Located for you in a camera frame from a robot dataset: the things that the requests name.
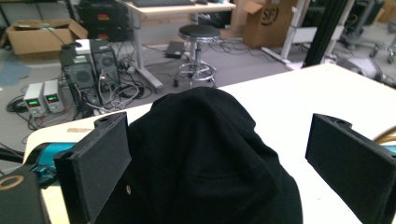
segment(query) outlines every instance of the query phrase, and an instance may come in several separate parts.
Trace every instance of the wheel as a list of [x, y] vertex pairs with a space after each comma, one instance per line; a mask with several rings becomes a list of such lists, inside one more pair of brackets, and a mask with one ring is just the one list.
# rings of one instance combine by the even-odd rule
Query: wheel
[[393, 59], [393, 57], [388, 57], [388, 63], [394, 63], [394, 59]]
[[174, 78], [174, 87], [178, 87], [178, 79]]

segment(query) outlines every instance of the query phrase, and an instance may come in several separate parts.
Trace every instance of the green display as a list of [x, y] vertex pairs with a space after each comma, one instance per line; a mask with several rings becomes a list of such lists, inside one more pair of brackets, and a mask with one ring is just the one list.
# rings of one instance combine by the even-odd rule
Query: green display
[[29, 105], [37, 105], [37, 104], [38, 104], [38, 101], [30, 101], [28, 104], [29, 104]]
[[40, 103], [38, 102], [37, 99], [34, 99], [34, 100], [26, 100], [26, 104], [28, 104], [29, 107], [40, 106]]
[[48, 98], [48, 100], [51, 100], [51, 101], [52, 101], [52, 100], [57, 100], [57, 99], [58, 99], [58, 98], [57, 98], [56, 96], [51, 96], [51, 97]]

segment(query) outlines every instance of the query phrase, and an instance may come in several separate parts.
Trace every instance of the office chair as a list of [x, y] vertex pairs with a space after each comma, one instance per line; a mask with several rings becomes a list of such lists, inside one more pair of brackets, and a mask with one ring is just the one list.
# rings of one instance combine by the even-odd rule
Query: office chair
[[342, 35], [342, 40], [344, 41], [348, 49], [355, 49], [357, 45], [362, 45], [364, 43], [374, 44], [377, 48], [382, 48], [383, 46], [385, 46], [385, 43], [381, 41], [361, 36], [364, 23], [366, 23], [373, 8], [375, 7], [376, 4], [381, 4], [382, 2], [383, 0], [370, 0], [367, 4], [366, 9], [364, 9], [363, 13], [361, 14], [361, 17], [358, 21], [358, 24], [355, 27], [355, 30], [351, 33]]
[[177, 77], [183, 77], [190, 81], [190, 88], [193, 81], [211, 81], [213, 87], [215, 84], [216, 68], [201, 61], [201, 44], [216, 42], [220, 39], [219, 29], [210, 25], [190, 24], [181, 27], [178, 35], [191, 43], [196, 43], [195, 57], [191, 58], [193, 62], [183, 63], [175, 75], [174, 86], [178, 86]]

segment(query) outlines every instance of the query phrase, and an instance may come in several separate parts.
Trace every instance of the desk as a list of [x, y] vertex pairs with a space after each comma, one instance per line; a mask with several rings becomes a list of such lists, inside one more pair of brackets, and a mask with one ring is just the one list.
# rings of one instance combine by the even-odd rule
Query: desk
[[194, 6], [182, 6], [182, 7], [135, 7], [132, 3], [122, 2], [128, 7], [129, 13], [132, 16], [130, 18], [131, 24], [134, 30], [134, 46], [136, 48], [136, 63], [134, 68], [142, 75], [149, 84], [151, 84], [155, 91], [159, 91], [163, 88], [163, 84], [152, 75], [143, 64], [143, 52], [142, 52], [142, 39], [141, 39], [141, 19], [153, 18], [164, 15], [175, 15], [175, 14], [191, 14], [192, 22], [198, 22], [197, 13], [200, 12], [214, 12], [214, 11], [229, 11], [235, 8], [234, 4], [224, 3], [208, 3], [207, 5], [194, 5]]
[[[220, 88], [256, 120], [255, 132], [275, 150], [299, 187], [305, 224], [360, 223], [304, 158], [313, 113], [352, 123], [373, 139], [396, 124], [396, 91], [333, 64], [322, 64]], [[127, 109], [128, 122], [150, 105]], [[93, 129], [88, 118], [32, 133], [26, 154], [43, 142], [77, 142]], [[43, 190], [52, 223], [67, 223], [59, 187]]]

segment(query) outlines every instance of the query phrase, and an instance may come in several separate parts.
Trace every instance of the digital display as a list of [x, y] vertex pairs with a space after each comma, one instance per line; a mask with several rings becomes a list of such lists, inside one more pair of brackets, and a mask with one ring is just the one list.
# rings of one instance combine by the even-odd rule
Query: digital display
[[46, 96], [46, 98], [47, 98], [47, 102], [49, 104], [55, 103], [55, 102], [59, 102], [59, 98], [58, 98], [58, 96], [56, 94], [48, 95], [48, 96]]
[[40, 103], [38, 102], [38, 100], [26, 100], [26, 104], [27, 104], [29, 107], [40, 106]]

